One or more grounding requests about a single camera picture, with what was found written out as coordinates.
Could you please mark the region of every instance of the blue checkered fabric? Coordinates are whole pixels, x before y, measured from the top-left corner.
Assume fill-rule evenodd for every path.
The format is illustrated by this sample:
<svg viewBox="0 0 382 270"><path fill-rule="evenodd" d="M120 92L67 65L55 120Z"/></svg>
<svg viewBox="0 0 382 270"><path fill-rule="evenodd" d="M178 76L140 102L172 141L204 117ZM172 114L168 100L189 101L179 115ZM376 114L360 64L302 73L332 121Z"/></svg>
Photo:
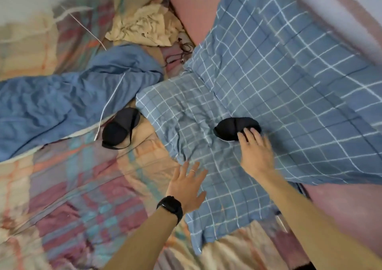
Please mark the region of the blue checkered fabric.
<svg viewBox="0 0 382 270"><path fill-rule="evenodd" d="M196 253L269 214L269 196L213 128L252 117L291 182L382 184L379 68L317 25L295 0L221 0L181 76L145 89L137 107L171 156L209 170L206 201L186 216Z"/></svg>

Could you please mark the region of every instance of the blue cloth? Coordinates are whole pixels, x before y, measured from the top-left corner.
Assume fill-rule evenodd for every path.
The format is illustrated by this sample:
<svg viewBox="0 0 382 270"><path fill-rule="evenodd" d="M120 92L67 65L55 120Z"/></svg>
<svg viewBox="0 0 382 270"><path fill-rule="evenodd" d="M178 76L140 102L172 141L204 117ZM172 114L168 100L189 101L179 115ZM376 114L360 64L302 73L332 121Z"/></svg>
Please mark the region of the blue cloth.
<svg viewBox="0 0 382 270"><path fill-rule="evenodd" d="M110 116L141 89L163 79L161 66L138 45L112 47L85 71L23 76L0 83L0 161L55 142Z"/></svg>
<svg viewBox="0 0 382 270"><path fill-rule="evenodd" d="M241 169L237 142L213 134L224 118L257 120L288 181L382 184L380 69L295 0L221 0L185 66L138 94L137 107L172 156L209 170L207 198L186 216L196 253L272 208Z"/></svg>

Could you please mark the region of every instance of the black wristwatch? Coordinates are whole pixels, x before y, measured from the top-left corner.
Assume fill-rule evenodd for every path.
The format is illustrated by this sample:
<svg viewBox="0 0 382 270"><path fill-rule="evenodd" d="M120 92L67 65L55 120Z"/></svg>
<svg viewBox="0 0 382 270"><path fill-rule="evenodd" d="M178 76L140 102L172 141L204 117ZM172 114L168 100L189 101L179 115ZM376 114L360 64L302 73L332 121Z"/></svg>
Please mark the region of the black wristwatch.
<svg viewBox="0 0 382 270"><path fill-rule="evenodd" d="M183 218L183 210L182 210L182 204L175 199L173 196L169 195L164 197L157 205L157 208L160 206L164 207L166 210L168 210L170 213L175 214L178 218L178 223Z"/></svg>

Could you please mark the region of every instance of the bed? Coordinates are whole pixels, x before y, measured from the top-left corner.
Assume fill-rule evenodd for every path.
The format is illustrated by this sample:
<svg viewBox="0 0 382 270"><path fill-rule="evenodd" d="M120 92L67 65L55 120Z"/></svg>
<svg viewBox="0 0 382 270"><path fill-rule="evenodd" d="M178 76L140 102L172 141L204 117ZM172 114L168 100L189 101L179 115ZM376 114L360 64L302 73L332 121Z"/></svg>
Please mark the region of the bed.
<svg viewBox="0 0 382 270"><path fill-rule="evenodd" d="M115 16L132 4L70 0L63 5L88 7L72 14L110 48L113 43L105 34ZM20 25L0 28L1 80L81 70L102 50L73 17L62 16L58 10L23 24L30 31ZM189 42L184 33L178 37ZM178 42L171 47L142 48L166 66L165 79L183 70L180 60L166 65L169 56L182 53ZM0 163L2 269L100 269L154 212L177 162L144 117L134 129L132 144L119 151L103 148L100 138L93 141L97 125ZM280 270L308 263L298 244L290 251L293 261L280 255L275 246L280 248L282 243L275 240L277 231L280 228L272 219L261 224L254 221L206 244L196 256L188 226L182 221L155 269Z"/></svg>

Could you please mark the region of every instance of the black eye mask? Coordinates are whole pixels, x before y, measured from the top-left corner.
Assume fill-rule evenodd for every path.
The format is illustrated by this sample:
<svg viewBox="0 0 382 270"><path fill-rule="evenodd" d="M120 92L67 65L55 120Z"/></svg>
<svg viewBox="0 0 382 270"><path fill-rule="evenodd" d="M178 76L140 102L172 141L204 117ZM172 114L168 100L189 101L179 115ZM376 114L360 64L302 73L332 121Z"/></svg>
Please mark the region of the black eye mask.
<svg viewBox="0 0 382 270"><path fill-rule="evenodd" d="M108 149L124 149L131 144L131 136L133 129L137 127L139 119L141 118L138 109L136 108L123 108L119 110L114 119L107 123L102 132L102 146ZM130 143L123 148L116 148L115 146L122 143L127 135L130 134Z"/></svg>
<svg viewBox="0 0 382 270"><path fill-rule="evenodd" d="M251 117L226 118L219 122L213 129L213 133L223 141L239 141L238 132L244 134L244 128L248 130L255 128L257 132L261 133L259 123Z"/></svg>

